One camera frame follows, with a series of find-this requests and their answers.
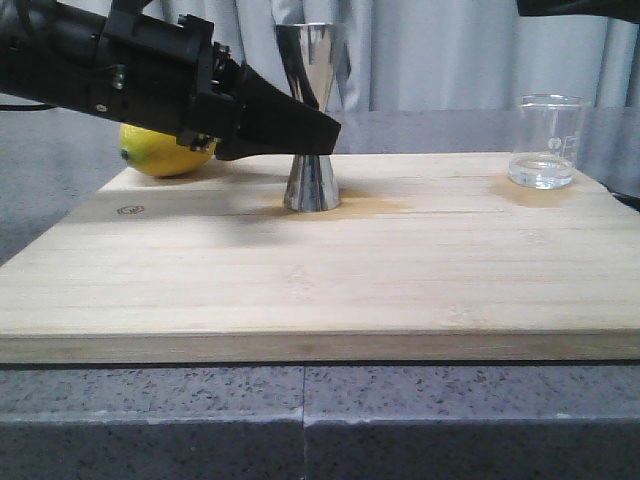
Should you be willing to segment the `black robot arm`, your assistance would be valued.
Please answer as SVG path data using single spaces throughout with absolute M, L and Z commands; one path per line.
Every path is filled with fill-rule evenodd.
M 213 147 L 223 161 L 334 150 L 339 123 L 236 62 L 211 22 L 170 24 L 144 10 L 142 1 L 115 1 L 107 16 L 3 2 L 2 91 Z

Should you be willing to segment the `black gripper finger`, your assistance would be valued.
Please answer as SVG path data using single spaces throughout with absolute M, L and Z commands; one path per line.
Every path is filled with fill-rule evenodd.
M 520 16 L 592 15 L 627 22 L 639 21 L 638 0 L 517 0 Z

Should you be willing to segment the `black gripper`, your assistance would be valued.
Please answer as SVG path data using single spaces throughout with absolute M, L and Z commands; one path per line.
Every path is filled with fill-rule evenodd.
M 213 42 L 212 22 L 183 15 L 166 23 L 139 6 L 113 6 L 90 19 L 90 113 L 172 135 L 192 149 L 218 142 L 222 161 L 334 151 L 341 124 L 248 64 L 239 67 L 236 99 L 228 92 L 224 76 L 236 65 Z

